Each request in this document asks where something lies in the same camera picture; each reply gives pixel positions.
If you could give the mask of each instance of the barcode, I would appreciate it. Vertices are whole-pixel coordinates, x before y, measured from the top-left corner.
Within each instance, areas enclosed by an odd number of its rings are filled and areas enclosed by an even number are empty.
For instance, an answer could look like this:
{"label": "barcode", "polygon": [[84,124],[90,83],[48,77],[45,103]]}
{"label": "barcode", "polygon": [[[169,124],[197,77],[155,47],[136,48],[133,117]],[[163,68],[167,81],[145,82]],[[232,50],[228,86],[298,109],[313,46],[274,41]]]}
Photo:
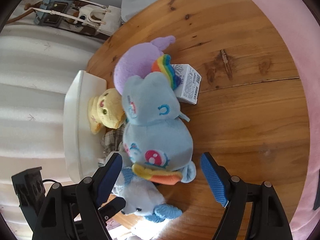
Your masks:
{"label": "barcode", "polygon": [[196,92],[195,92],[195,96],[193,97],[194,100],[197,99],[197,95],[198,95],[198,87],[196,87]]}

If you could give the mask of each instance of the plaid fabric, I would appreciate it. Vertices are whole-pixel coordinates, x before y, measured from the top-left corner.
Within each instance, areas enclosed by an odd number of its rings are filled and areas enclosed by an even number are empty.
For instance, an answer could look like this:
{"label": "plaid fabric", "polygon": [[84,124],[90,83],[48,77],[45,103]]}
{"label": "plaid fabric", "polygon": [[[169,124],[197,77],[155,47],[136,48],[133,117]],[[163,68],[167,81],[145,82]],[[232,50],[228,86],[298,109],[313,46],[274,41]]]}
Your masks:
{"label": "plaid fabric", "polygon": [[112,151],[118,151],[119,145],[122,142],[122,137],[124,133],[124,128],[126,126],[126,123],[124,123],[122,126],[120,126],[116,130],[112,130],[110,132],[107,132],[102,140],[101,144],[104,148],[104,154],[107,157]]}

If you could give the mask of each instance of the pink blanket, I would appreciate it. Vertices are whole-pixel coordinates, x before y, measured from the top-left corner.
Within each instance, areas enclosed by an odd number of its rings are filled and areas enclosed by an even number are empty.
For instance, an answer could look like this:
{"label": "pink blanket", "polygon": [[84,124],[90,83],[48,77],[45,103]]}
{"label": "pink blanket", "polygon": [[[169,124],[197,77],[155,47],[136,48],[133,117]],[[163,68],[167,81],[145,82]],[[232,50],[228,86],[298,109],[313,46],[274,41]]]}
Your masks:
{"label": "pink blanket", "polygon": [[320,169],[320,27],[302,0],[252,0],[286,43],[299,71],[310,121],[310,155],[306,182],[290,223],[294,240],[308,238],[320,219],[313,211]]}

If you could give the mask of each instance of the round wooden table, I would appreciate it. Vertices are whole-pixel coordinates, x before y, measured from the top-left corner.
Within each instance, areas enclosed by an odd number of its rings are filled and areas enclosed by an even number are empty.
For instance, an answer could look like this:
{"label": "round wooden table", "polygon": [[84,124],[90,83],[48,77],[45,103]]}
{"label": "round wooden table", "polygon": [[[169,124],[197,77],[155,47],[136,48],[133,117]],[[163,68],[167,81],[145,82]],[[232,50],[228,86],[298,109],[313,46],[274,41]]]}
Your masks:
{"label": "round wooden table", "polygon": [[[127,49],[168,35],[177,39],[165,51],[172,63],[188,63],[202,76],[197,105],[181,103],[191,119],[186,125],[197,176],[188,184],[158,187],[184,213],[153,235],[212,239],[224,209],[199,167],[200,155],[207,151],[231,175],[256,184],[271,181],[290,221],[307,173],[309,121],[298,72],[277,30],[251,0],[158,0],[108,39],[87,71],[113,87],[114,66]],[[247,204],[242,239],[249,208]],[[142,220],[122,214],[116,219],[136,230]]]}

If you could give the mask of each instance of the product box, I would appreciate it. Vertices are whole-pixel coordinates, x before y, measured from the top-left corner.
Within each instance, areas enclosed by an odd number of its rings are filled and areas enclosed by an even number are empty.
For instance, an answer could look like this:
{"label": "product box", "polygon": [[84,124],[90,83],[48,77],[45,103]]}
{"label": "product box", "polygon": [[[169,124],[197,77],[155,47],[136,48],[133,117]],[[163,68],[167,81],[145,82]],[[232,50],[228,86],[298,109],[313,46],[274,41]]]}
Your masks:
{"label": "product box", "polygon": [[198,100],[201,76],[189,64],[173,64],[172,67],[176,75],[181,78],[181,84],[174,91],[178,101],[195,105]]}

